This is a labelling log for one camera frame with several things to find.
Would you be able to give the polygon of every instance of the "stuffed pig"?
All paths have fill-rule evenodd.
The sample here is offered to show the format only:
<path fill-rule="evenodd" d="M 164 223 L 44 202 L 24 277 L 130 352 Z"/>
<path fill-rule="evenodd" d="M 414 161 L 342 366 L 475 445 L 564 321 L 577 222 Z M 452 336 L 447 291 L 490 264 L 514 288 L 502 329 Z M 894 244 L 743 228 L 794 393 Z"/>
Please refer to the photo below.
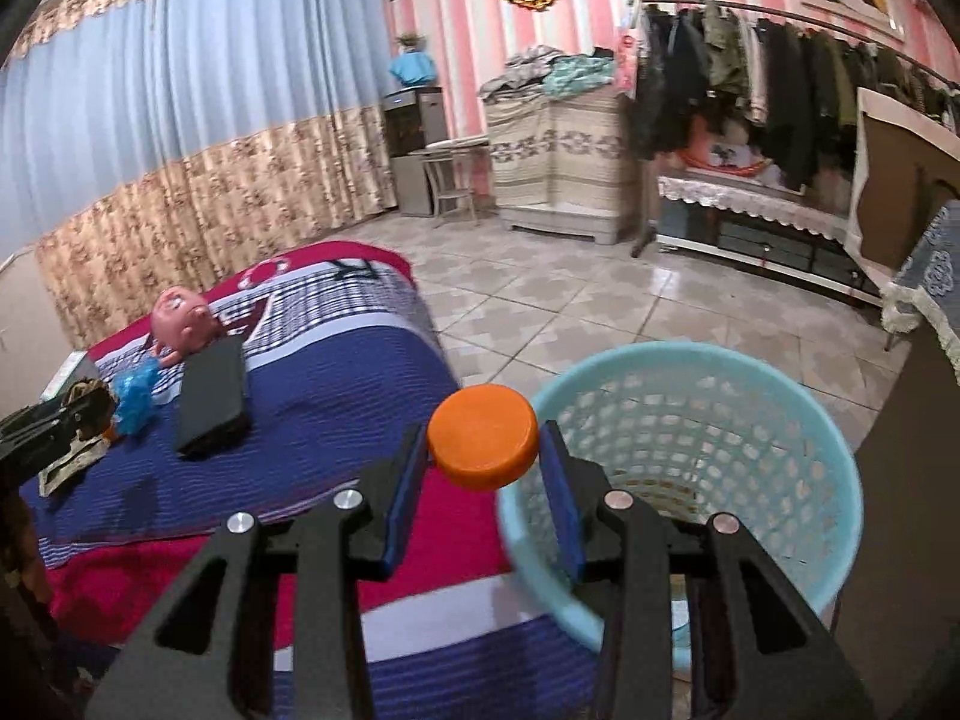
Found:
<path fill-rule="evenodd" d="M 223 324 L 213 316 L 210 304 L 185 287 L 171 287 L 160 294 L 150 314 L 150 327 L 160 367 L 176 365 L 224 335 Z"/>

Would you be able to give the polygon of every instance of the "floral curtain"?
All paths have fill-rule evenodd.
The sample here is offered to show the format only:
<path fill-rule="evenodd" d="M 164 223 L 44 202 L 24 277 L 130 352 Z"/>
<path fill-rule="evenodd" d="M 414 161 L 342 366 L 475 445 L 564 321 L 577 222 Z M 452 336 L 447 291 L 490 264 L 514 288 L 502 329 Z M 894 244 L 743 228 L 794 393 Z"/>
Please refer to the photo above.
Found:
<path fill-rule="evenodd" d="M 208 290 L 394 204 L 379 109 L 334 118 L 170 163 L 43 236 L 37 261 L 67 331 L 92 346 L 150 312 L 166 287 Z"/>
<path fill-rule="evenodd" d="M 37 260 L 84 346 L 165 287 L 209 289 L 395 205 L 382 0 L 61 0 L 16 53 L 0 193 L 50 230 Z"/>

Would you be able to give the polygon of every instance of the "orange cap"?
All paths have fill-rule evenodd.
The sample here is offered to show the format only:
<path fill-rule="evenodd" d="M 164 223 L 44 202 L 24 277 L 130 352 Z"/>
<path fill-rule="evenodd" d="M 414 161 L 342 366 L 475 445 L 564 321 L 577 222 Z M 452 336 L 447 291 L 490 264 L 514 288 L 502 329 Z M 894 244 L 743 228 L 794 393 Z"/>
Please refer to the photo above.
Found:
<path fill-rule="evenodd" d="M 450 480 L 489 491 L 520 479 L 539 448 L 527 399 L 500 384 L 467 386 L 450 395 L 426 429 L 430 454 Z"/>

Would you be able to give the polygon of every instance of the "hanging clothes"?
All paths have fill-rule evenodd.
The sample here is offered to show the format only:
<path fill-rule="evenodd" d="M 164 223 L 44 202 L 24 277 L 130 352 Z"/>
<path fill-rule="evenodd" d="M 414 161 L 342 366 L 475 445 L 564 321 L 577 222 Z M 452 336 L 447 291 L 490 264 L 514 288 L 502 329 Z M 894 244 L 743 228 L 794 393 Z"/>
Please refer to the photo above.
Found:
<path fill-rule="evenodd" d="M 762 151 L 784 171 L 784 186 L 798 191 L 812 175 L 814 154 L 810 79 L 793 26 L 757 22 L 767 56 L 768 113 Z"/>
<path fill-rule="evenodd" d="M 767 121 L 766 56 L 757 40 L 757 30 L 746 19 L 740 20 L 740 45 L 747 58 L 747 86 L 750 89 L 750 106 L 746 117 L 752 124 L 762 127 Z"/>
<path fill-rule="evenodd" d="M 960 100 L 956 93 L 942 89 L 940 97 L 944 105 L 942 122 L 954 135 L 960 135 Z"/>
<path fill-rule="evenodd" d="M 850 79 L 850 85 L 853 87 L 853 101 L 856 104 L 856 90 L 861 86 L 872 89 L 867 81 L 867 71 L 863 66 L 863 59 L 860 53 L 849 43 L 839 42 L 840 52 L 843 55 L 843 65 L 847 68 L 847 76 Z"/>
<path fill-rule="evenodd" d="M 847 66 L 843 62 L 843 52 L 840 41 L 829 33 L 827 35 L 827 50 L 833 62 L 833 78 L 837 85 L 837 124 L 840 129 L 853 127 L 856 129 L 856 93 L 847 73 Z"/>
<path fill-rule="evenodd" d="M 740 45 L 736 16 L 723 16 L 710 2 L 704 8 L 704 43 L 709 55 L 709 84 L 714 91 L 736 98 L 749 96 L 747 60 Z"/>
<path fill-rule="evenodd" d="M 661 27 L 656 23 L 650 8 L 640 15 L 640 51 L 638 52 L 637 87 L 628 111 L 627 132 L 631 151 L 640 159 L 651 160 L 656 156 L 656 126 L 666 97 L 666 42 Z"/>
<path fill-rule="evenodd" d="M 873 92 L 879 92 L 880 80 L 877 78 L 877 60 L 870 53 L 870 47 L 866 43 L 858 43 L 855 51 L 860 58 L 860 66 L 863 68 L 864 85 Z"/>
<path fill-rule="evenodd" d="M 886 46 L 877 48 L 877 90 L 888 98 L 899 100 L 904 105 L 912 107 L 914 103 L 913 89 L 907 79 L 904 65 L 901 65 L 894 52 Z"/>
<path fill-rule="evenodd" d="M 655 125 L 656 151 L 675 151 L 688 144 L 693 113 L 707 96 L 707 76 L 699 59 L 699 32 L 689 28 L 688 10 L 675 16 L 661 11 L 650 13 L 650 22 L 659 33 L 664 54 L 664 104 Z"/>
<path fill-rule="evenodd" d="M 934 88 L 930 86 L 930 79 L 919 68 L 911 68 L 908 76 L 913 86 L 914 98 L 917 100 L 917 110 L 939 122 L 944 114 L 944 105 Z"/>
<path fill-rule="evenodd" d="M 835 134 L 840 118 L 840 100 L 837 93 L 836 69 L 825 32 L 815 32 L 805 42 L 808 66 L 813 76 L 813 98 L 816 103 L 817 129 L 821 140 L 827 141 Z"/>

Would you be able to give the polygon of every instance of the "tiled floor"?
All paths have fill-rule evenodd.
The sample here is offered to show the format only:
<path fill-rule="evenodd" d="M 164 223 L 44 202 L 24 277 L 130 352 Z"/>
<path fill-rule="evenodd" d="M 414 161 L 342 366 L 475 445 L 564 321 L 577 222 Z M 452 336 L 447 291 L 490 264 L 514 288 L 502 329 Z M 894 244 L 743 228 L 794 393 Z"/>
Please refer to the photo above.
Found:
<path fill-rule="evenodd" d="M 875 309 L 853 309 L 717 261 L 396 213 L 341 237 L 398 251 L 464 384 L 526 396 L 592 354 L 637 341 L 707 341 L 779 367 L 824 405 L 856 448 L 904 364 L 884 351 Z"/>

